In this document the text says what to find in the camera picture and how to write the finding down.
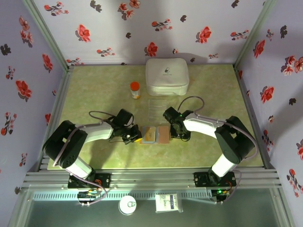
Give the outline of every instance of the glass panel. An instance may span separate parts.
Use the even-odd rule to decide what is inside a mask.
[[[101,201],[82,207],[76,201],[34,201],[28,227],[277,227],[268,189],[240,189],[224,205],[183,200],[183,213],[155,213],[155,201],[137,201],[136,211],[126,216],[119,201]]]

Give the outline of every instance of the white storage case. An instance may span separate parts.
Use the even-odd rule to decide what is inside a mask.
[[[147,92],[151,96],[182,96],[187,92],[188,68],[182,58],[149,59],[145,75]]]

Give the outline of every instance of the floral wallpaper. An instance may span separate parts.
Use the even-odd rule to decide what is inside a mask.
[[[298,6],[302,6],[301,0],[294,0],[291,5],[277,1],[238,70],[295,224],[302,226],[303,24]]]
[[[149,58],[235,63],[264,0],[34,2],[67,64],[127,65]]]
[[[22,1],[1,6],[0,226],[6,227],[25,174],[37,164],[63,69]]]

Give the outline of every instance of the white cup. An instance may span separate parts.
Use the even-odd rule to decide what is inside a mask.
[[[124,196],[118,205],[119,211],[124,215],[132,215],[136,210],[137,203],[133,196]]]

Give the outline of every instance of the robotic arm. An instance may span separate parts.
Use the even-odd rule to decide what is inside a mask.
[[[173,138],[188,141],[190,140],[191,132],[196,131],[218,140],[223,154],[209,169],[207,179],[213,186],[216,186],[254,148],[253,142],[247,136],[224,124],[223,121],[197,116],[193,111],[189,110],[181,114],[173,107],[168,108],[163,116],[171,124],[170,133]],[[239,118],[232,116],[225,122],[240,128],[251,136]]]
[[[111,140],[121,137],[124,144],[142,138],[134,116],[122,109],[101,123],[76,127],[70,121],[63,121],[43,145],[43,151],[60,167],[88,181],[95,180],[95,171],[79,156],[82,146],[94,140]]]

